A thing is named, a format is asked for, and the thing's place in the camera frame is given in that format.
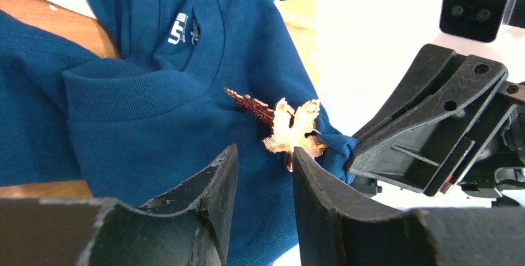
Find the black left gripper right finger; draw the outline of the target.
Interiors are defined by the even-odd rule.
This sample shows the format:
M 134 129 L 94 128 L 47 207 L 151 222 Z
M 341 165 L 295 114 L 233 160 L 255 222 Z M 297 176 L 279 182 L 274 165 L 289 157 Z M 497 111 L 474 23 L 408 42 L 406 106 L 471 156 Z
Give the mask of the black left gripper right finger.
M 523 265 L 522 207 L 397 210 L 293 153 L 302 265 Z

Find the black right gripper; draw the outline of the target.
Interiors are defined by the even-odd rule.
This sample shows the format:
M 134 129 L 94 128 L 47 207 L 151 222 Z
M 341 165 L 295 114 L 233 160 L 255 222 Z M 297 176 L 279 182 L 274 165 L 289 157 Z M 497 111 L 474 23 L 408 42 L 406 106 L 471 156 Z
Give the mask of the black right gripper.
M 347 171 L 427 196 L 458 186 L 492 207 L 523 207 L 503 194 L 524 190 L 524 83 L 507 76 L 500 62 L 424 45 L 354 134 Z

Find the blue t-shirt garment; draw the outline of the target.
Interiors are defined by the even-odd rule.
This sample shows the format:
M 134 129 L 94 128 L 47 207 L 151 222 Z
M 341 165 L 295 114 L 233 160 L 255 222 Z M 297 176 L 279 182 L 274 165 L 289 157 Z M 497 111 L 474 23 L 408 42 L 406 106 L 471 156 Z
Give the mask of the blue t-shirt garment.
M 118 59 L 1 12 L 1 185 L 83 179 L 95 197 L 142 205 L 236 144 L 228 264 L 269 265 L 295 246 L 285 155 L 225 93 L 317 97 L 274 3 L 89 2 Z

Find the red leaf brooch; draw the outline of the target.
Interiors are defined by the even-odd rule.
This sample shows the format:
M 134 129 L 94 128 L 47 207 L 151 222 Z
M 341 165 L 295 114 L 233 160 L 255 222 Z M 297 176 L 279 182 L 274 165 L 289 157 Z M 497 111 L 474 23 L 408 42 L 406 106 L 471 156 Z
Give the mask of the red leaf brooch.
M 281 98 L 271 108 L 268 104 L 251 97 L 240 95 L 230 88 L 224 92 L 233 98 L 234 102 L 271 127 L 271 135 L 262 139 L 266 150 L 271 153 L 285 153 L 287 169 L 292 172 L 292 155 L 295 148 L 300 147 L 312 158 L 323 156 L 328 148 L 319 139 L 321 133 L 317 130 L 317 118 L 321 110 L 319 99 L 306 101 L 298 108 L 289 105 L 286 98 Z

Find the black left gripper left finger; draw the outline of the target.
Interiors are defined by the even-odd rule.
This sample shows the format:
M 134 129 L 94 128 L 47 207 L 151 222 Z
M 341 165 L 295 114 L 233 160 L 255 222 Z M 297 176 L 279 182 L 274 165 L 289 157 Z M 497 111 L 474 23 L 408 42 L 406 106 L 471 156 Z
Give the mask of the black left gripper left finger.
M 224 265 L 238 178 L 236 145 L 132 207 L 114 198 L 1 199 L 2 265 Z

